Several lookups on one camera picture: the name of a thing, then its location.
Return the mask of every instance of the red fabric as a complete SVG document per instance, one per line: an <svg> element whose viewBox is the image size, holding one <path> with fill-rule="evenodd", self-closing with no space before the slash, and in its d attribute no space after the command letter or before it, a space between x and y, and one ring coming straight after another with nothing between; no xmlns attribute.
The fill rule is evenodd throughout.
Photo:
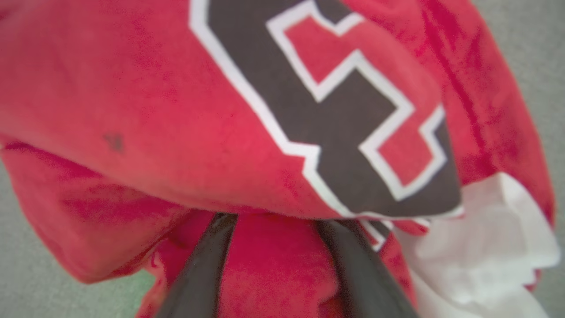
<svg viewBox="0 0 565 318"><path fill-rule="evenodd" d="M506 172L553 224L540 142L471 3L345 3L380 30L364 44L380 44L394 62L383 72L411 100L439 99L441 88L463 185ZM227 211L241 217L220 316L341 316L328 251L311 221L289 218L338 215L191 34L187 1L1 6L2 160L23 212L71 275L97 282L145 267L157 281L138 317L151 317L207 211ZM429 80L415 85L413 74ZM413 300L396 241L380 256Z"/></svg>

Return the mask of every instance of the red garment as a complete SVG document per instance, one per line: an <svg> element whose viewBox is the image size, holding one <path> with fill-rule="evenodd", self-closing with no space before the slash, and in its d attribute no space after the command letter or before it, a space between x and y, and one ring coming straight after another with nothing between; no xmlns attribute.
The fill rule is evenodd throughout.
<svg viewBox="0 0 565 318"><path fill-rule="evenodd" d="M505 172L553 224L539 139L471 3L345 3L366 20L339 40L310 18L286 34L317 83L359 49L415 105L381 148L401 183L431 160L414 136L441 101L461 184ZM285 154L194 34L188 1L3 6L2 160L23 212L71 275L91 283L145 267L157 282L138 317L151 317L209 211L239 213L220 316L341 317L329 252L308 219L342 214L303 175L305 158ZM414 301L393 236L379 255Z"/></svg>

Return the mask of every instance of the gray surface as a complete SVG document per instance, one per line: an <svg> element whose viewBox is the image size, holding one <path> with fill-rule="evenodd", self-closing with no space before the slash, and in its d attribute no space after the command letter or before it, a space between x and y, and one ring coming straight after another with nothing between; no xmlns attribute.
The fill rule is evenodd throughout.
<svg viewBox="0 0 565 318"><path fill-rule="evenodd" d="M475 0L517 77L544 141L555 192L565 204L565 2ZM565 218L558 235L565 246ZM44 249L19 211L0 167L0 317L133 317L148 274L84 286ZM547 270L536 295L550 317L565 317L565 266Z"/></svg>

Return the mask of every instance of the gray carpet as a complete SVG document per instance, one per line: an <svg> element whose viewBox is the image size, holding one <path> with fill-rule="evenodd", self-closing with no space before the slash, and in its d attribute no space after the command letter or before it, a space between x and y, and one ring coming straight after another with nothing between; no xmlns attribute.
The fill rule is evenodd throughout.
<svg viewBox="0 0 565 318"><path fill-rule="evenodd" d="M565 204L565 2L475 0L517 77L541 133L561 206ZM565 246L565 218L558 218ZM20 213L0 167L0 317L133 317L151 286L146 273L84 286L58 267ZM547 270L536 295L565 317L565 266Z"/></svg>

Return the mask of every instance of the white fabric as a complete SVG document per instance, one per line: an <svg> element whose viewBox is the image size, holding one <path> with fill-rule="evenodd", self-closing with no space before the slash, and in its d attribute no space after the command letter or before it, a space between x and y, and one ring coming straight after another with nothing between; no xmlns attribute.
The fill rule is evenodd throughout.
<svg viewBox="0 0 565 318"><path fill-rule="evenodd" d="M498 173L465 186L463 207L423 237L395 231L422 318L547 317L523 286L558 263L559 247L528 191Z"/></svg>

